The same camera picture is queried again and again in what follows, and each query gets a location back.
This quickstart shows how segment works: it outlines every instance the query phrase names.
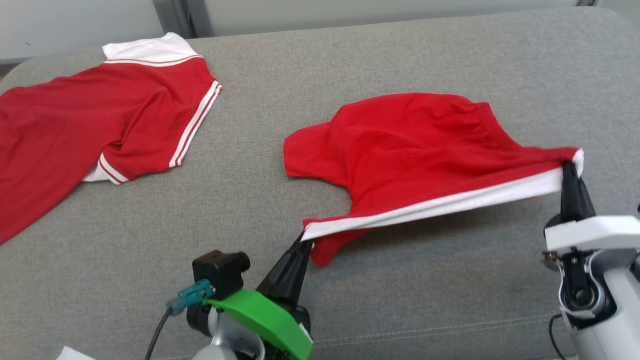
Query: couch cushion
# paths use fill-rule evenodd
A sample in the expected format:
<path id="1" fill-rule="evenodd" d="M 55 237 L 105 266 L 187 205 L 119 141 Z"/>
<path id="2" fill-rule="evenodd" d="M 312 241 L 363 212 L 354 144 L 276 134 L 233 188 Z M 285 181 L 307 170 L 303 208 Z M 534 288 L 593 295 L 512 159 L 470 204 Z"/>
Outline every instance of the couch cushion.
<path id="1" fill-rule="evenodd" d="M 346 191 L 288 179 L 283 139 L 341 105 L 398 92 L 489 101 L 524 145 L 576 145 L 603 214 L 636 210 L 640 35 L 611 12 L 569 8 L 190 41 L 223 90 L 183 166 L 115 186 L 81 184 L 0 246 L 0 354 L 54 359 L 63 345 L 100 360 L 142 358 L 191 260 L 245 251 L 256 286 L 301 220 L 346 213 Z M 29 60 L 0 91 L 67 76 L 99 47 Z M 380 229 L 325 270 L 301 304 L 313 359 L 549 356 L 558 274 L 541 264 L 546 197 Z M 558 330 L 563 350 L 568 338 Z M 171 318 L 154 359 L 207 343 Z"/>

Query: white wall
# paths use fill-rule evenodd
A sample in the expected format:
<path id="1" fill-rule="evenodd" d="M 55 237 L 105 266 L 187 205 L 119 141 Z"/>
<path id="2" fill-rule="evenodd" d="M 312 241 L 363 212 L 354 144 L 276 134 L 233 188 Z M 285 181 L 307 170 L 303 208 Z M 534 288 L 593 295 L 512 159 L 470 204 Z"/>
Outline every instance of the white wall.
<path id="1" fill-rule="evenodd" d="M 216 36 L 575 6 L 578 0 L 205 0 Z"/>
<path id="2" fill-rule="evenodd" d="M 205 0 L 216 36 L 573 6 L 577 0 Z M 640 0 L 601 0 L 631 1 Z M 152 0 L 0 0 L 0 63 L 163 34 Z"/>
<path id="3" fill-rule="evenodd" d="M 0 0 L 0 63 L 162 34 L 151 0 Z"/>
<path id="4" fill-rule="evenodd" d="M 640 29 L 640 0 L 599 0 L 598 6 L 621 14 Z"/>

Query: green mount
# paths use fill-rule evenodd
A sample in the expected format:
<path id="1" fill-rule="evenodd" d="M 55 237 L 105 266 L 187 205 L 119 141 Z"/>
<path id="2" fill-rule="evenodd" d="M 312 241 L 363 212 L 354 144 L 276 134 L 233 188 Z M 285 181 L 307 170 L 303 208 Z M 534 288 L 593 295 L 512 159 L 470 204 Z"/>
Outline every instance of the green mount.
<path id="1" fill-rule="evenodd" d="M 225 300 L 202 302 L 226 311 L 277 349 L 289 353 L 293 360 L 307 360 L 313 341 L 293 317 L 263 294 L 240 289 Z"/>

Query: red t-shirt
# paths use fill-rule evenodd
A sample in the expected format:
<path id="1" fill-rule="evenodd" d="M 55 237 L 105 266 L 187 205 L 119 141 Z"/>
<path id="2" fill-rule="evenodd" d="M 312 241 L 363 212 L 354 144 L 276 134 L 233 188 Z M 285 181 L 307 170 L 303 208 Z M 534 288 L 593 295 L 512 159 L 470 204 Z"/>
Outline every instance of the red t-shirt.
<path id="1" fill-rule="evenodd" d="M 395 94 L 343 106 L 330 122 L 284 142 L 287 175 L 351 194 L 347 215 L 304 220 L 312 259 L 330 263 L 368 229 L 556 192 L 575 147 L 523 147 L 488 103 L 458 95 Z"/>
<path id="2" fill-rule="evenodd" d="M 82 180 L 179 166 L 220 91 L 176 34 L 103 49 L 97 67 L 0 96 L 0 243 Z"/>

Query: cable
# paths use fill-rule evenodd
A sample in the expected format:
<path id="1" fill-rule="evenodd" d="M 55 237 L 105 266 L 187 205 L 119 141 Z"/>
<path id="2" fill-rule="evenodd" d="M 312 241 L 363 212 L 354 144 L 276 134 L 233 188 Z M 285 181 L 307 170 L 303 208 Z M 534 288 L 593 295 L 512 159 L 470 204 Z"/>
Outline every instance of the cable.
<path id="1" fill-rule="evenodd" d="M 156 341 L 158 341 L 158 336 L 160 336 L 160 330 L 162 330 L 164 323 L 166 323 L 166 319 L 169 318 L 171 313 L 172 313 L 172 309 L 169 307 L 164 313 L 164 315 L 162 316 L 162 319 L 160 320 L 158 327 L 156 327 L 156 332 L 154 333 L 154 337 L 151 338 L 151 344 L 149 344 L 149 349 L 147 350 L 147 355 L 145 356 L 145 360 L 151 359 L 151 353 L 154 351 L 154 347 L 156 346 Z"/>
<path id="2" fill-rule="evenodd" d="M 558 348 L 558 345 L 556 344 L 556 340 L 554 339 L 554 320 L 559 319 L 561 317 L 562 317 L 562 314 L 556 314 L 551 317 L 551 320 L 549 320 L 549 339 L 551 339 L 551 345 L 554 346 L 554 349 L 556 350 L 556 354 L 558 354 L 558 356 L 560 357 L 560 360 L 566 360 L 566 358 L 562 355 L 562 353 L 560 353 L 560 349 Z"/>

